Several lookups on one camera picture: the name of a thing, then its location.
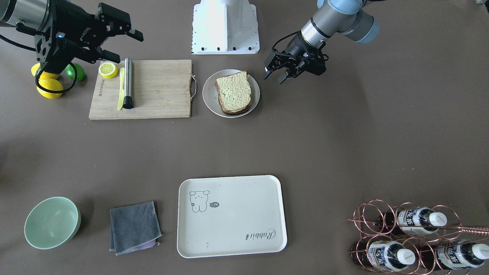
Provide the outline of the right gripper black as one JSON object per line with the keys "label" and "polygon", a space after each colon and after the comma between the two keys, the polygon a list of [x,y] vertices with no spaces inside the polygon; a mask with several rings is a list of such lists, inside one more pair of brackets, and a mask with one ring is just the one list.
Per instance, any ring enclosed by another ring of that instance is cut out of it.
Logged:
{"label": "right gripper black", "polygon": [[120,56],[101,48],[110,37],[127,35],[143,42],[143,33],[132,29],[127,12],[100,2],[96,14],[66,0],[51,0],[44,27],[35,35],[40,67],[60,74],[74,59],[88,63],[98,60],[120,63]]}

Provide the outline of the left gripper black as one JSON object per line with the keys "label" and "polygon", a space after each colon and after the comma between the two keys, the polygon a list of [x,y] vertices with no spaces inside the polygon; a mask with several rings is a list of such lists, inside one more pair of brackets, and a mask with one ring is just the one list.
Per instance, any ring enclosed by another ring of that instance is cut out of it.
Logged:
{"label": "left gripper black", "polygon": [[[280,52],[276,49],[276,45],[291,36],[293,38],[285,50]],[[326,71],[325,63],[329,59],[329,56],[322,52],[323,47],[325,47],[324,39],[319,40],[319,46],[311,46],[300,32],[294,32],[279,39],[271,47],[263,79],[267,79],[271,73],[281,68],[286,68],[286,71],[278,79],[280,85],[289,78],[298,77],[304,72],[317,76],[322,75]]]}

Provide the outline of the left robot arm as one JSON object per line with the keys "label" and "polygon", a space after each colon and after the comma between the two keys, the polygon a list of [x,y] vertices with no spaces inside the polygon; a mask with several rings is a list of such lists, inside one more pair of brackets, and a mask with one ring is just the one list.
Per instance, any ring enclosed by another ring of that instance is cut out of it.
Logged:
{"label": "left robot arm", "polygon": [[304,72],[317,76],[325,73],[328,55],[322,52],[328,39],[335,33],[362,45],[372,42],[380,30],[379,22],[363,11],[365,0],[320,0],[318,10],[301,30],[290,34],[291,41],[283,51],[272,47],[264,62],[264,79],[281,68],[282,84],[288,78],[297,78]]}

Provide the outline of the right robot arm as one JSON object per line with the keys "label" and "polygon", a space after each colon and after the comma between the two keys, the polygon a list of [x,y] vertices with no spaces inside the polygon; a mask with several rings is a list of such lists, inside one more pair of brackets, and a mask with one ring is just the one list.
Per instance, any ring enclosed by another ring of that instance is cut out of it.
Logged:
{"label": "right robot arm", "polygon": [[60,74],[74,58],[94,64],[98,60],[120,62],[120,56],[103,50],[109,37],[128,35],[143,41],[133,29],[130,15],[100,2],[89,14],[68,0],[2,0],[1,22],[34,36],[40,67]]}

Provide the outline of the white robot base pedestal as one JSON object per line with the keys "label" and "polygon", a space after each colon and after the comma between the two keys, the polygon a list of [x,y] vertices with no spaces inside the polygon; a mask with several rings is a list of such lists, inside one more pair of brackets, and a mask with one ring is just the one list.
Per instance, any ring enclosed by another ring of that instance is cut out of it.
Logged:
{"label": "white robot base pedestal", "polygon": [[244,55],[260,51],[256,6],[248,0],[201,0],[193,7],[191,52]]}

